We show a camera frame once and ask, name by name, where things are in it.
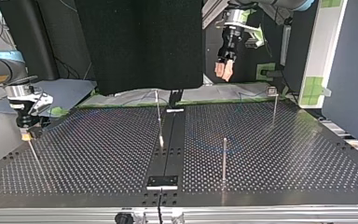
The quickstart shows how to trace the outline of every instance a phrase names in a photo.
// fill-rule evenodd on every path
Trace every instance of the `black cloth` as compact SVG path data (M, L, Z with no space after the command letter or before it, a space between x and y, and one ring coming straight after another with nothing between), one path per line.
M76 0L101 94L202 85L199 0Z

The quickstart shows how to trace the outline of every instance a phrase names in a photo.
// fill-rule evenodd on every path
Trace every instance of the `blue ring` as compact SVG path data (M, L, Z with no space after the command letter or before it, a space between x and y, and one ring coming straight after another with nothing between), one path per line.
M24 63L22 54L18 50L0 50L0 59Z
M305 10L307 10L308 8L310 8L310 6L312 5L312 3L314 1L315 0L307 0L307 2L305 2L301 7L296 8L295 11L305 11Z

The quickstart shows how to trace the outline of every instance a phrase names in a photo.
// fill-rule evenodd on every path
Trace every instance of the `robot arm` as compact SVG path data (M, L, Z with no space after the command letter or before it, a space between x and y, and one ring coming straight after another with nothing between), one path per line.
M257 49L265 45L261 26L247 25L248 17L253 10L260 9L259 3L275 7L284 7L295 11L307 10L314 0L231 0L223 13L223 47L218 51L215 72L218 77L229 81L233 73L233 64L237 59L237 47L244 34L250 34L245 47Z
M0 51L0 85L7 93L10 107L18 113L16 122L23 140L29 140L30 130L39 123L38 115L53 103L53 98L32 86L30 80L19 51Z

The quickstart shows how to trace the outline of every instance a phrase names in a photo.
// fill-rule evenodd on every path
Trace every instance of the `vertical metal pin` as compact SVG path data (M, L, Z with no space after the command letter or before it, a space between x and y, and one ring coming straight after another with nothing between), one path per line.
M278 98L279 98L279 94L275 95L275 106L274 106L274 115L272 118L272 122L275 123L275 117L277 115L277 107L278 107Z
M31 148L32 154L34 155L34 159L37 160L37 161L39 161L39 158L37 157L36 151L34 150L34 146L32 145L31 140L30 140L30 141L27 141L27 142L28 142L28 145L29 145L30 148Z
M34 155L34 159L35 159L37 165L39 166L40 171L41 171L42 174L44 175L45 173L43 172L42 164L40 164L39 157L37 156L36 151L34 150L34 145L32 145L31 140L30 140L30 141L27 141L27 142L28 142L28 145L29 145L30 148L31 148L32 154Z
M158 126L159 126L159 144L161 147L164 147L164 138L162 137L162 125L161 125L161 113L159 111L159 99L158 99L158 90L155 91L156 94L156 103L157 103L157 113L158 113Z
M227 139L223 139L223 184L226 184L226 169L227 169Z

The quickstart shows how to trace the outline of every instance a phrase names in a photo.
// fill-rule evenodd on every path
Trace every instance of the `metal rod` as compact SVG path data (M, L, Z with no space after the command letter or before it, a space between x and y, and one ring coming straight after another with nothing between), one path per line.
M32 145L31 140L30 140L30 141L27 141L27 142L28 142L28 145L29 145L30 148L31 148L32 154L34 155L34 159L35 159L37 165L39 166L40 171L42 172L42 175L44 175L45 172L43 171L43 169L42 169L42 164L40 164L39 157L37 156L36 151L34 150L34 145Z
M164 147L164 138L162 137L161 113L159 110L158 90L155 91L155 94L156 94L157 113L158 113L159 144L161 147Z
M223 139L223 184L226 184L226 169L227 169L227 139Z
M276 115L277 115L278 97L279 97L279 94L276 94L276 96L275 96L275 106L274 106L273 122L275 122L275 117L276 117Z
M34 150L34 146L32 145L32 142L31 141L27 141L28 142L28 145L30 146L31 148L31 151L32 151L32 154L34 155L34 158L39 161L39 158L37 157L37 154L36 154L36 151Z

